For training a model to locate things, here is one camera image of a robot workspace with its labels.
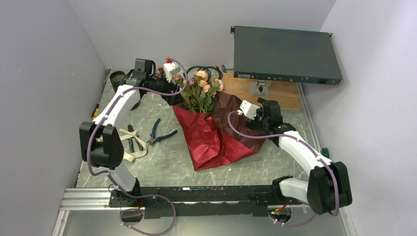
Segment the red flower bouquet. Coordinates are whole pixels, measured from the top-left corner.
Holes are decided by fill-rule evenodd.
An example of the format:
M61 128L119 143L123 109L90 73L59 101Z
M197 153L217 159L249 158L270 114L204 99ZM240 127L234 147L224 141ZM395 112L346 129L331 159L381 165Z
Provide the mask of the red flower bouquet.
M224 90L222 80L209 78L207 72L199 70L188 80L187 87L181 93L187 108L195 113L207 115L215 105L215 95Z

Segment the dark red wrapping paper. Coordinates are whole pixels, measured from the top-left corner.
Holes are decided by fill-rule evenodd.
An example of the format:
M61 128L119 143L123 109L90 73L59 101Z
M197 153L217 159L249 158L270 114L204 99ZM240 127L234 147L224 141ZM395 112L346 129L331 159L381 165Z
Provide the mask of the dark red wrapping paper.
M237 162L260 151L265 140L261 132L246 127L245 116L228 114L239 109L242 100L220 92L208 115L195 113L184 104L173 107L183 129L186 145L195 171Z

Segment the beige ribbon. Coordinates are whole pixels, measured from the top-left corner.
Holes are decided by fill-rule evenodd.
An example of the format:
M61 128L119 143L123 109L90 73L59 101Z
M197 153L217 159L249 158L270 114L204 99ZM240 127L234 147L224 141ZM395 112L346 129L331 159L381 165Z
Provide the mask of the beige ribbon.
M129 132L128 130L120 129L119 130L119 137L121 141L128 141L129 138L135 138L144 148L143 151L139 151L137 144L134 142L135 145L135 152L131 153L130 151L124 152L124 160L132 163L135 159L144 157L148 153L148 145L139 137L136 137L134 133Z

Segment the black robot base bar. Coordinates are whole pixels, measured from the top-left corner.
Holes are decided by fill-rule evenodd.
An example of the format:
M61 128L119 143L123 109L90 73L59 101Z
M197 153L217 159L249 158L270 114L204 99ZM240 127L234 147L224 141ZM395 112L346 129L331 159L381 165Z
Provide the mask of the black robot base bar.
M128 194L111 191L109 207L142 210L145 219L169 216L288 214L301 203L277 193L273 185L141 187Z

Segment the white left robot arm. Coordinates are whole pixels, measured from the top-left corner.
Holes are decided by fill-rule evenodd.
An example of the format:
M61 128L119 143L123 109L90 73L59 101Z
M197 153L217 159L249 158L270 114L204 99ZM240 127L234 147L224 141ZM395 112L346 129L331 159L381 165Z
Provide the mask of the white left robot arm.
M82 160L92 176L106 175L122 200L130 207L141 200L139 180L123 164L124 146L119 131L127 115L139 106L148 92L162 98L176 98L187 86L187 81L176 85L176 75L187 79L185 67L172 57L166 58L160 77L156 76L155 62L137 59L129 72L116 71L109 77L114 96L105 109L92 121L83 122L79 128Z

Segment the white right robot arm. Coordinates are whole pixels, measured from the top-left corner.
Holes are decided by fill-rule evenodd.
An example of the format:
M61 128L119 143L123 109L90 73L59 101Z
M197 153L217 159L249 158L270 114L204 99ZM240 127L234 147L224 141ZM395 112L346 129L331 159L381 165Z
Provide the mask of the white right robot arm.
M301 137L295 127L285 123L277 101L262 98L257 101L259 105L246 100L240 105L248 118L246 126L264 132L308 174L307 181L292 176L275 179L272 182L272 200L283 204L293 198L308 204L317 215L336 213L337 209L349 206L353 197L346 165L323 156Z

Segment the black cone vase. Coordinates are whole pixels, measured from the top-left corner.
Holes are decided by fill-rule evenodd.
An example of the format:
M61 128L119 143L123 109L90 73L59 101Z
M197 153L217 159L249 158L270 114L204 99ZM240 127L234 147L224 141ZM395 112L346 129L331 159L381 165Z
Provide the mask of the black cone vase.
M138 87L140 82L137 78L132 76L133 69L129 70L127 73L123 71L115 71L110 74L110 82L113 87L114 92L118 91L119 86L129 85L133 87Z

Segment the brown small figurine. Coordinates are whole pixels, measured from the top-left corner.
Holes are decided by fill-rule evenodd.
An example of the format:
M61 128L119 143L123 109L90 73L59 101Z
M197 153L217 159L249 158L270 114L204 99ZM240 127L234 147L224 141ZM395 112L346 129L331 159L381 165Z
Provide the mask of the brown small figurine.
M164 77L164 69L163 69L163 67L161 66L161 67L159 67L158 69L156 69L155 71L154 71L154 73L153 73L153 78L154 79L156 79L156 80L159 80L159 79L161 79L162 77Z

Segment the wooden board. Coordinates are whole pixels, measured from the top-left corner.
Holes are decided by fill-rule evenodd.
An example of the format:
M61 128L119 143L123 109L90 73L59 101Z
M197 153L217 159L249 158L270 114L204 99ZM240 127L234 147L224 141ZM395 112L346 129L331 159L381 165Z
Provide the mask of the wooden board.
M222 81L224 82L224 92L235 95L241 100L247 100L251 103L257 103L259 97L265 100L278 101L284 110L300 111L299 93L296 83L283 81L266 81L264 91L267 95L253 95L251 88L258 83L254 79L235 78L232 73L223 73Z

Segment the black pruning shears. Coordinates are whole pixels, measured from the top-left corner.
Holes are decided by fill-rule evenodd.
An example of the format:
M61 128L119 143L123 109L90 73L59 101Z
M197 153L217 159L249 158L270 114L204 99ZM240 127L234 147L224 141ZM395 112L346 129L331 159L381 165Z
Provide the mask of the black pruning shears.
M136 137L138 137L138 135L137 135L137 131L135 131L134 130L134 128L133 128L133 126L132 126L132 124L129 124L128 126L127 126L127 128L128 128L128 131L129 132L131 132L131 133L134 133L135 134L135 136ZM128 139L128 143L129 143L129 151L131 152L131 153L134 153L135 152L135 145L134 145L134 142L137 144L137 146L138 146L138 148L139 148L139 151L143 151L144 150L144 148L143 148L143 146L135 139L135 138L129 138Z

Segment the yellow tool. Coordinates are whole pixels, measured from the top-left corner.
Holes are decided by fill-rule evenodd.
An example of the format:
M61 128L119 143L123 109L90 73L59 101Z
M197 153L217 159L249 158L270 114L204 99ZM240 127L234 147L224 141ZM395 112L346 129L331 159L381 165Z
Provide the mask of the yellow tool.
M92 114L91 114L91 119L94 120L97 117L97 113L98 113L98 108L99 108L99 103L96 104Z

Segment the metal switch stand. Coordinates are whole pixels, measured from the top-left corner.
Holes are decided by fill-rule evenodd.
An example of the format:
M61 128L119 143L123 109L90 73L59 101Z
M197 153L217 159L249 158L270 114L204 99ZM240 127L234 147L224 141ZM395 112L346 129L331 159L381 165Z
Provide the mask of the metal switch stand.
M250 93L252 96L263 96L269 95L268 88L271 85L271 81L257 80L256 82L250 82Z

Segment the dark green network switch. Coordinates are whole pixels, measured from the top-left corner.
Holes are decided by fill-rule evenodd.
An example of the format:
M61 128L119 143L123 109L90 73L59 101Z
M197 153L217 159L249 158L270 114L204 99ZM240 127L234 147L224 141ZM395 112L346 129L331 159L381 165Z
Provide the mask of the dark green network switch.
M342 73L331 33L232 26L234 77L336 86Z

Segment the green handled screwdriver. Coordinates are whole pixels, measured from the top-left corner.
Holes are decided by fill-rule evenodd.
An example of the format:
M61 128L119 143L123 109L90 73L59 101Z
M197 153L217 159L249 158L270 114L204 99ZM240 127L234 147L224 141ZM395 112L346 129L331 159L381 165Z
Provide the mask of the green handled screwdriver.
M329 150L327 148L322 148L321 154L326 158L330 158Z

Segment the aluminium frame rail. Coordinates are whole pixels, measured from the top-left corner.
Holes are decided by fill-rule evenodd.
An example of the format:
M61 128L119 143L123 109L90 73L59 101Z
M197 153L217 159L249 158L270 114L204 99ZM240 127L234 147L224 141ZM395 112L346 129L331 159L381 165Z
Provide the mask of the aluminium frame rail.
M112 187L65 190L53 231L56 236L355 236L347 208L337 217L316 216L306 205L269 216L169 216L145 219L136 208L109 207Z

